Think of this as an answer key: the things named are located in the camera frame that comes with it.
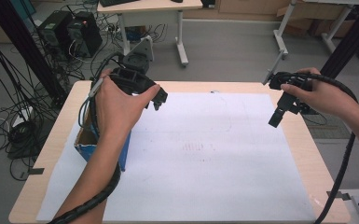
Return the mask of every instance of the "table leg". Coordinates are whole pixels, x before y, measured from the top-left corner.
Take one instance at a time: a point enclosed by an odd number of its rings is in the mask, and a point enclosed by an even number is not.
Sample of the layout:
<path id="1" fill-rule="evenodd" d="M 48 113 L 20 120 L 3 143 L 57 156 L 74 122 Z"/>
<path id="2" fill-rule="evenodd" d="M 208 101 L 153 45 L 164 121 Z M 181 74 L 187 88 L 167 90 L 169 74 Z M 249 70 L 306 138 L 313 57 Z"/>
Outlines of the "table leg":
<path id="1" fill-rule="evenodd" d="M 279 30 L 274 30 L 274 35 L 275 35 L 275 39 L 277 40 L 279 50 L 283 49 L 283 56 L 286 56 L 289 52 L 287 51 L 286 45 L 283 42 L 282 34 L 284 28 L 286 27 L 286 24 L 289 22 L 289 18 L 292 15 L 293 9 L 295 9 L 296 1 L 297 0 L 292 0 L 290 2 L 289 7 L 287 8 L 286 13 L 284 14 Z"/>
<path id="2" fill-rule="evenodd" d="M 182 26 L 183 26 L 183 11 L 178 11 L 178 37 L 176 37 L 176 46 L 178 47 L 180 61 L 183 66 L 188 65 L 188 59 L 185 52 L 185 47 L 182 42 Z"/>
<path id="3" fill-rule="evenodd" d="M 333 53 L 334 50 L 336 49 L 336 46 L 333 44 L 333 41 L 331 41 L 331 39 L 336 34 L 339 26 L 341 26 L 341 24 L 345 21 L 345 18 L 347 18 L 348 14 L 350 14 L 352 9 L 353 9 L 353 5 L 347 5 L 345 9 L 342 11 L 341 15 L 339 15 L 339 18 L 335 21 L 335 24 L 333 28 L 329 31 L 329 33 L 321 34 L 324 43 L 327 45 L 328 49 L 330 50 L 330 53 Z"/>
<path id="4" fill-rule="evenodd" d="M 126 28 L 125 28 L 125 21 L 124 21 L 124 17 L 123 14 L 119 13 L 117 14 L 118 16 L 118 23 L 120 25 L 120 32 L 121 32 L 121 37 L 123 38 L 123 54 L 127 55 L 130 50 L 130 41 L 127 40 L 127 34 L 126 34 Z"/>

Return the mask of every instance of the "cardboard box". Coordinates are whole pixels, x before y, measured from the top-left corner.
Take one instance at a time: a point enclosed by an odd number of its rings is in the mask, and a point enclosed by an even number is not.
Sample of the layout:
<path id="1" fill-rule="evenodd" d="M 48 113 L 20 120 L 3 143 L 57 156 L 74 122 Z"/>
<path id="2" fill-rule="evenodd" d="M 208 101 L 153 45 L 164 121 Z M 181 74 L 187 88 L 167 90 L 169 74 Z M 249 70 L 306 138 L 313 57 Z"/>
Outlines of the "cardboard box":
<path id="1" fill-rule="evenodd" d="M 335 21 L 327 21 L 327 20 L 314 20 L 311 28 L 310 28 L 310 35 L 312 36 L 320 36 L 322 33 L 330 32 L 334 25 Z M 343 38 L 348 31 L 352 28 L 355 21 L 344 21 L 334 34 L 334 37 Z"/>
<path id="2" fill-rule="evenodd" d="M 221 1 L 219 12 L 274 15 L 281 7 L 289 6 L 290 0 L 230 0 Z"/>
<path id="3" fill-rule="evenodd" d="M 87 115 L 85 126 L 90 126 L 90 116 Z M 123 148 L 121 149 L 120 156 L 118 158 L 118 163 L 120 164 L 121 171 L 126 170 L 126 161 L 128 148 L 130 145 L 131 133 L 127 136 L 126 142 L 124 143 Z M 95 148 L 97 147 L 97 139 L 95 134 L 90 129 L 80 128 L 79 133 L 77 134 L 74 146 L 75 150 L 83 157 L 84 160 L 89 161 L 92 153 L 94 153 Z"/>
<path id="4" fill-rule="evenodd" d="M 311 28 L 313 20 L 304 18 L 290 18 L 283 32 L 289 35 L 305 36 Z"/>
<path id="5" fill-rule="evenodd" d="M 283 16 L 286 13 L 287 8 L 288 7 L 283 7 L 278 9 L 277 17 Z M 335 20 L 339 17 L 344 8 L 345 6 L 343 5 L 304 3 L 297 1 L 291 16 L 295 18 Z"/>

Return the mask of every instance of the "paper sheet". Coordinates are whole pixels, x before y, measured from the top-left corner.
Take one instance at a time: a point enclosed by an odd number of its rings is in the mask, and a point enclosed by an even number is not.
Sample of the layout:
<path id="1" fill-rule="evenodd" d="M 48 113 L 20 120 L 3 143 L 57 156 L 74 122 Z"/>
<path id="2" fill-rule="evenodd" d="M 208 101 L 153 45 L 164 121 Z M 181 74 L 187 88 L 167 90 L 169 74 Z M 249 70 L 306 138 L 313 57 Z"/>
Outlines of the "paper sheet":
<path id="1" fill-rule="evenodd" d="M 126 172 L 109 197 L 105 221 L 315 219 L 267 94 L 169 93 L 132 130 Z M 37 220 L 51 220 L 85 162 L 67 146 Z"/>

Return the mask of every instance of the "power strip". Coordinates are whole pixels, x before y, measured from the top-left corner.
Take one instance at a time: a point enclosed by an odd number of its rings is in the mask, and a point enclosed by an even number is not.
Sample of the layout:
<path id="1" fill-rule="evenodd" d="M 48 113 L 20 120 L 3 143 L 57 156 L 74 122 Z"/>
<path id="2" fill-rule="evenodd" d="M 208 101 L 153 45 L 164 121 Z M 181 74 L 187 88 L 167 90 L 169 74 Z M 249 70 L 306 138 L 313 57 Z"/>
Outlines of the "power strip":
<path id="1" fill-rule="evenodd" d="M 31 106 L 27 108 L 23 108 L 19 115 L 17 116 L 16 120 L 14 120 L 14 123 L 12 127 L 16 127 L 18 124 L 23 123 L 24 121 L 29 119 L 29 115 L 31 115 L 33 108 Z"/>

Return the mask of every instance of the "table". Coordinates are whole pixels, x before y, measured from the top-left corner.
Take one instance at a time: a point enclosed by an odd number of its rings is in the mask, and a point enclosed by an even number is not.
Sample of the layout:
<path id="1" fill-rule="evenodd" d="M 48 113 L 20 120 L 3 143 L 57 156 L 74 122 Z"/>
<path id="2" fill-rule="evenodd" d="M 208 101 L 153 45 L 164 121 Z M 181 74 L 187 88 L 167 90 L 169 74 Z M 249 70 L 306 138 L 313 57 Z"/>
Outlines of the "table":
<path id="1" fill-rule="evenodd" d="M 286 10 L 286 13 L 284 14 L 283 20 L 281 22 L 281 25 L 278 30 L 274 30 L 273 33 L 275 35 L 275 39 L 277 40 L 279 49 L 283 49 L 283 56 L 286 56 L 289 52 L 287 51 L 286 45 L 283 42 L 282 34 L 283 30 L 286 27 L 286 24 L 288 23 L 290 16 L 292 15 L 293 10 L 295 9 L 297 0 L 292 0 L 289 4 L 289 7 Z M 326 4 L 346 4 L 347 6 L 345 9 L 341 12 L 338 19 L 335 21 L 334 26 L 329 31 L 328 34 L 323 33 L 322 39 L 324 43 L 327 45 L 328 49 L 332 53 L 336 46 L 332 42 L 332 38 L 336 31 L 338 30 L 339 26 L 344 22 L 345 18 L 347 18 L 348 14 L 350 14 L 353 5 L 359 5 L 359 0 L 304 0 L 304 2 L 310 2 L 310 3 L 326 3 Z"/>
<path id="2" fill-rule="evenodd" d="M 267 93 L 274 104 L 282 95 L 280 91 L 270 90 L 261 83 L 161 81 L 158 84 L 166 92 Z M 44 172 L 42 175 L 28 177 L 9 215 L 10 222 L 36 223 L 36 216 L 46 194 L 49 178 L 61 156 L 66 138 L 76 122 L 78 109 L 84 101 L 84 98 L 79 96 L 86 95 L 89 90 L 90 81 L 78 81 L 72 88 L 35 163 L 34 169 L 44 168 Z M 315 215 L 318 217 L 327 200 L 326 192 L 333 186 L 333 180 L 301 116 L 286 113 L 281 125 Z M 351 216 L 344 202 L 336 199 L 324 223 L 348 223 L 350 219 Z"/>
<path id="3" fill-rule="evenodd" d="M 188 59 L 182 41 L 183 10 L 201 7 L 200 0 L 185 0 L 183 3 L 175 3 L 170 0 L 141 0 L 111 7 L 102 7 L 99 4 L 97 10 L 102 13 L 117 13 L 123 38 L 124 55 L 130 52 L 130 42 L 127 40 L 125 27 L 177 23 L 176 46 L 182 65 L 187 66 Z"/>

